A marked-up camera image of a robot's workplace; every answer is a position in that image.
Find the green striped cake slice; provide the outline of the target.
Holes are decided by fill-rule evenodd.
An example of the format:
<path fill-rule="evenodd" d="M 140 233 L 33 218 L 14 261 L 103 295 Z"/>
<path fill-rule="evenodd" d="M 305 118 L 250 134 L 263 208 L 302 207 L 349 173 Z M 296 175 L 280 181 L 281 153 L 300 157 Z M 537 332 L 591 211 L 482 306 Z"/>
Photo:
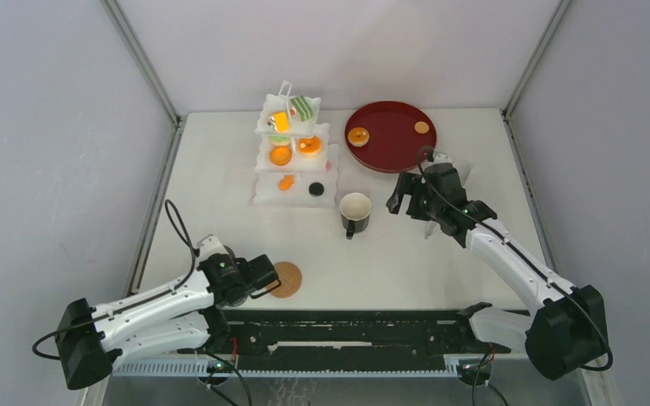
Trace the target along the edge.
<path fill-rule="evenodd" d="M 294 96 L 289 98 L 289 113 L 292 118 L 301 122 L 308 121 L 314 117 L 314 112 L 306 96 Z"/>

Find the metal tongs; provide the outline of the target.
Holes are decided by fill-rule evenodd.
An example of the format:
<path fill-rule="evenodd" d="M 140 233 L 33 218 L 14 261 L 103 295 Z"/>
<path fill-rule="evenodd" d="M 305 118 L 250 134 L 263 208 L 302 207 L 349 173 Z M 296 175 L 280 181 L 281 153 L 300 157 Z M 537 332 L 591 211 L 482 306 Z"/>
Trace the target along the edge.
<path fill-rule="evenodd" d="M 424 238 L 429 239 L 432 236 L 432 234 L 433 234 L 436 227 L 437 227 L 436 222 L 434 222 L 434 221 L 428 222 L 427 225 L 426 225 L 426 228 L 425 228 Z"/>

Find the black cookie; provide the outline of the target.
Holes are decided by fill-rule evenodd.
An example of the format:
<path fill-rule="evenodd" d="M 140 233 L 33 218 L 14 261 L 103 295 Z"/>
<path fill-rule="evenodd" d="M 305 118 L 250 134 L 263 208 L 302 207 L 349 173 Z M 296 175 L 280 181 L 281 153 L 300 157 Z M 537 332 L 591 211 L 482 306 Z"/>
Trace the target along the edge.
<path fill-rule="evenodd" d="M 311 196 L 319 197 L 324 194 L 324 185 L 320 182 L 313 182 L 308 187 L 308 193 Z"/>

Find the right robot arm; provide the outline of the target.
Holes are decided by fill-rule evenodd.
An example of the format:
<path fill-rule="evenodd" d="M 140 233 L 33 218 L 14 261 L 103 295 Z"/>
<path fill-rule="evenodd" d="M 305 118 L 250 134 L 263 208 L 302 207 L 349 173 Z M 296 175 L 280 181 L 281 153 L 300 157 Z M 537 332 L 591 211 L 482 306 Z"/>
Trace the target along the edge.
<path fill-rule="evenodd" d="M 519 244 L 493 209 L 467 197 L 453 164 L 400 173 L 388 211 L 399 213 L 405 196 L 409 217 L 439 226 L 493 269 L 527 308 L 526 315 L 484 303 L 467 308 L 466 322 L 454 331 L 460 348 L 476 352 L 492 343 L 524 353 L 552 381 L 577 369 L 595 371 L 592 362 L 601 356 L 601 371 L 613 365 L 603 296 L 591 285 L 578 288 Z"/>

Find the yellow cake slice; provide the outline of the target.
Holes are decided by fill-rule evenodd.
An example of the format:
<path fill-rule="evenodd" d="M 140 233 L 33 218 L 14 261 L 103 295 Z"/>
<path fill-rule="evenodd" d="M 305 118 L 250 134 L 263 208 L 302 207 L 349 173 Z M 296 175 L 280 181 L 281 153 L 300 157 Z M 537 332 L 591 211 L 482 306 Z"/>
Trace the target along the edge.
<path fill-rule="evenodd" d="M 268 117 L 267 125 L 277 134 L 283 134 L 289 131 L 289 119 L 288 111 L 274 112 Z"/>

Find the orange donut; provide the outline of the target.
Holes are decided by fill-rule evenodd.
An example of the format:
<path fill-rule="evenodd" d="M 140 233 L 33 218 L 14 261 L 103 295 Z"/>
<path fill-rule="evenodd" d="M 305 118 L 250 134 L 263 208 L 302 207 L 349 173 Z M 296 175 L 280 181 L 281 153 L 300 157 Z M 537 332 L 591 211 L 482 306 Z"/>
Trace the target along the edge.
<path fill-rule="evenodd" d="M 321 152 L 322 141 L 315 135 L 310 138 L 300 138 L 296 142 L 296 149 L 304 157 L 314 157 Z"/>

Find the black mug white inside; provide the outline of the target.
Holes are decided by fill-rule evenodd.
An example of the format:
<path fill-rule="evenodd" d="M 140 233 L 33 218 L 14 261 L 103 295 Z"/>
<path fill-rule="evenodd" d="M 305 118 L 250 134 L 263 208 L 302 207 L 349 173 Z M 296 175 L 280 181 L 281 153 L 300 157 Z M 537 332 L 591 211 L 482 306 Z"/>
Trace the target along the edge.
<path fill-rule="evenodd" d="M 371 213 L 372 202 L 362 193 L 349 193 L 341 199 L 339 214 L 348 240 L 367 229 Z"/>

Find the green donut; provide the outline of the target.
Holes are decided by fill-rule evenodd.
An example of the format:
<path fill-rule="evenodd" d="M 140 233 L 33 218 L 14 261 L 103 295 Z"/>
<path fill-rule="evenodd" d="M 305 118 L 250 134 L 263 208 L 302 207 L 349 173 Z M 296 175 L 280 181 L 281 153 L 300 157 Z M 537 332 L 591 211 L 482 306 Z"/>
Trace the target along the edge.
<path fill-rule="evenodd" d="M 291 138 L 289 136 L 279 136 L 279 135 L 271 135 L 269 137 L 269 142 L 271 145 L 275 147 L 280 147 L 280 146 L 290 146 L 291 145 Z"/>

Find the red round tray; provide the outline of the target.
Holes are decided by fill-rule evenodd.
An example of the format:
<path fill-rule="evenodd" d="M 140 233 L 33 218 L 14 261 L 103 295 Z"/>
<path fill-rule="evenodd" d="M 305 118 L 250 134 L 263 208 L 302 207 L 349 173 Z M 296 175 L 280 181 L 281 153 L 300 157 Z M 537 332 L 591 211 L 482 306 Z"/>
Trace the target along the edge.
<path fill-rule="evenodd" d="M 414 125 L 427 122 L 430 131 L 418 134 Z M 353 147 L 346 139 L 355 127 L 366 128 L 370 139 L 365 146 Z M 419 108 L 401 101 L 375 101 L 357 109 L 344 127 L 344 139 L 351 155 L 362 166 L 379 173 L 401 173 L 416 167 L 424 155 L 423 146 L 437 145 L 434 122 Z"/>

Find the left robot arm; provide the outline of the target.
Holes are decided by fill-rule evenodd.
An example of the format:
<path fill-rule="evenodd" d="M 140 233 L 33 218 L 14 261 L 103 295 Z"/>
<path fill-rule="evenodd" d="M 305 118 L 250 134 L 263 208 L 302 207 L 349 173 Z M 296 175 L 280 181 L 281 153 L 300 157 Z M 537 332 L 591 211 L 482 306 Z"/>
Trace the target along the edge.
<path fill-rule="evenodd" d="M 55 335 L 70 390 L 89 387 L 121 365 L 175 350 L 225 350 L 231 339 L 226 307 L 259 299 L 281 286 L 266 255 L 251 261 L 220 252 L 172 283 L 108 304 L 78 299 Z"/>

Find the white tiered dessert stand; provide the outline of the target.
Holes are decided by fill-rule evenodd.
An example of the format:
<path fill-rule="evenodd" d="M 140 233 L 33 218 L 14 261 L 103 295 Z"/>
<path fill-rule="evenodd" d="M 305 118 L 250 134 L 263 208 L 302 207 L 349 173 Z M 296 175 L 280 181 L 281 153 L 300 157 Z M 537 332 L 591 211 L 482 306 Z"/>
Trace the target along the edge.
<path fill-rule="evenodd" d="M 314 117 L 301 122 L 297 118 L 292 118 L 289 114 L 289 131 L 286 133 L 277 134 L 267 125 L 268 117 L 274 112 L 289 112 L 289 98 L 294 96 L 304 95 L 294 94 L 292 84 L 285 80 L 277 93 L 266 95 L 262 105 L 255 128 L 255 133 L 261 137 L 261 142 L 256 157 L 256 184 L 252 202 L 260 206 L 333 207 L 336 201 L 339 176 L 339 146 L 330 141 L 330 125 L 318 122 L 321 99 L 306 96 L 312 106 Z M 289 136 L 291 138 L 289 147 L 293 152 L 293 156 L 285 166 L 273 165 L 268 159 L 270 150 L 275 147 L 269 142 L 271 135 Z M 322 141 L 321 152 L 314 157 L 300 155 L 296 149 L 296 142 L 300 138 L 310 138 L 313 135 L 318 136 Z M 330 172 L 326 172 L 328 161 L 333 165 Z M 278 182 L 284 175 L 294 175 L 295 183 L 289 190 L 281 191 L 278 189 Z M 324 185 L 323 195 L 314 197 L 308 193 L 308 187 L 313 182 L 320 182 Z"/>

